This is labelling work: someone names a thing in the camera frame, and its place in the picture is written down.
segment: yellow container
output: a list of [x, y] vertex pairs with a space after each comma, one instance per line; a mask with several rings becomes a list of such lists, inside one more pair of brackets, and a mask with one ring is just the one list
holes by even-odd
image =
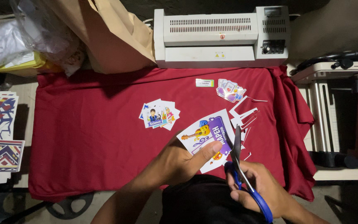
[[34, 52], [34, 60], [10, 66], [8, 68], [5, 68], [5, 65], [0, 67], [0, 73], [11, 73], [25, 77], [36, 76], [41, 73], [56, 73], [62, 71], [64, 70], [60, 66], [48, 61], [45, 55], [36, 51]]

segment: person's right hand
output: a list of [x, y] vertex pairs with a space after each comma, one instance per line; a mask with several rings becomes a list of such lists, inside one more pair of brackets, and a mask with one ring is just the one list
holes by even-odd
[[[273, 217], [279, 218], [285, 216], [286, 212], [291, 209], [291, 206], [296, 201], [276, 181], [269, 170], [260, 163], [249, 163], [246, 161], [240, 161], [240, 169], [251, 183], [256, 183], [252, 187], [255, 186], [255, 190], [266, 201]], [[230, 194], [232, 199], [240, 202], [247, 209], [261, 212], [258, 204], [249, 193], [238, 190], [238, 186], [234, 183], [234, 178], [229, 171], [226, 173], [226, 182], [232, 190]]]

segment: blue scissors handle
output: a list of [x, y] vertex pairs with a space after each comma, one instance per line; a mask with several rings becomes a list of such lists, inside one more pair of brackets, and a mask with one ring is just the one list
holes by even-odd
[[[241, 180], [239, 180], [237, 171], [236, 171], [236, 169], [234, 169], [233, 162], [231, 162], [231, 161], [228, 161], [225, 163], [225, 173], [227, 173], [228, 170], [233, 175], [234, 182], [237, 184], [238, 189], [241, 190]], [[245, 191], [247, 191], [252, 196], [252, 198], [256, 201], [259, 208], [261, 209], [261, 212], [265, 216], [266, 222], [272, 223], [273, 222], [273, 214], [272, 214], [269, 206], [267, 205], [266, 201], [263, 199], [263, 197], [256, 190], [253, 192], [253, 191], [248, 191], [245, 189]]]

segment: red cloth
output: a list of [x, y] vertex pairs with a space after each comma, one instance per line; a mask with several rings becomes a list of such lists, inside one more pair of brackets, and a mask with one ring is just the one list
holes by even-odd
[[[303, 138], [313, 117], [285, 67], [259, 69], [143, 69], [120, 75], [79, 71], [38, 76], [29, 191], [57, 202], [90, 191], [117, 190], [134, 178], [181, 129], [235, 104], [195, 79], [228, 79], [247, 89], [238, 113], [254, 107], [241, 159], [263, 163], [290, 194], [314, 199], [316, 169]], [[143, 103], [161, 98], [181, 110], [171, 131], [145, 128]], [[207, 174], [225, 178], [223, 166]]]

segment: person's left hand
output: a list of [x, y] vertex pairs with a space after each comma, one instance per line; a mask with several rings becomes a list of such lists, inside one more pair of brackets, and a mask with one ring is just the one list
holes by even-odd
[[192, 156], [175, 134], [140, 175], [154, 186], [183, 183], [190, 180], [221, 148], [220, 141], [213, 141]]

